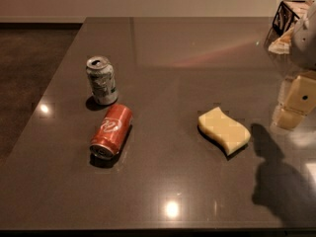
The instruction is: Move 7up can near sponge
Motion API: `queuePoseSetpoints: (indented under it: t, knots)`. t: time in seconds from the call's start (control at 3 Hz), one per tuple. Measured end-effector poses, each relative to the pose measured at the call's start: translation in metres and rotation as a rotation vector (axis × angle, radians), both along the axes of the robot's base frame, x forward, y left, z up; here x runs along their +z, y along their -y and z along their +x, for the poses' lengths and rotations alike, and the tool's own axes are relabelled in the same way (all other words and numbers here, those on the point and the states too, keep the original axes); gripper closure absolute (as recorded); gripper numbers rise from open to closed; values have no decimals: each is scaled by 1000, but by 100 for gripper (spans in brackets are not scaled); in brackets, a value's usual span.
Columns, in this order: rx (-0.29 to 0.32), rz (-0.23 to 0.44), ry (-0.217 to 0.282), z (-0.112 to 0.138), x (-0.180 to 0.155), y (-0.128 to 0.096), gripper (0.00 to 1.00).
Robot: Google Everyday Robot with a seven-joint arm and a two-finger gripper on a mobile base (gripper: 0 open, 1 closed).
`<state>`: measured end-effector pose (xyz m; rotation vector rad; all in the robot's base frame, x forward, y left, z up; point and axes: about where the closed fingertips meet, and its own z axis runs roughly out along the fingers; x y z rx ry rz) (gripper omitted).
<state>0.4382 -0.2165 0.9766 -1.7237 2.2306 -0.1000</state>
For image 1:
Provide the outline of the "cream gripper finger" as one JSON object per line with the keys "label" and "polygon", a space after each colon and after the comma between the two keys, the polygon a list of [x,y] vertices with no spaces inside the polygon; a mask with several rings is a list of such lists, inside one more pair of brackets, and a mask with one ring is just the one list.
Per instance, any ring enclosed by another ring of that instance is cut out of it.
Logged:
{"label": "cream gripper finger", "polygon": [[286,78],[280,86],[273,125],[285,130],[295,129],[316,108],[316,78],[297,75]]}

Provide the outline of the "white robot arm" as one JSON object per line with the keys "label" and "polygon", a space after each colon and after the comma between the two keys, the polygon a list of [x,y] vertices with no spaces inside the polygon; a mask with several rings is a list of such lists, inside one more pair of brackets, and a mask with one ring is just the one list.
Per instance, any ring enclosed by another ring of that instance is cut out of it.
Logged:
{"label": "white robot arm", "polygon": [[274,29],[268,51],[289,55],[294,71],[281,83],[273,125],[293,130],[316,108],[316,2],[282,1]]}

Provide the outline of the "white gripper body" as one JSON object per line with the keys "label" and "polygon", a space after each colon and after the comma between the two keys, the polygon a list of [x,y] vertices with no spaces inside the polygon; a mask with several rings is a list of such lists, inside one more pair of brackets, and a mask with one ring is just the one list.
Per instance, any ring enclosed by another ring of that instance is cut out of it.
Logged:
{"label": "white gripper body", "polygon": [[311,19],[301,19],[294,27],[291,38],[291,58],[299,67],[316,68],[316,24]]}

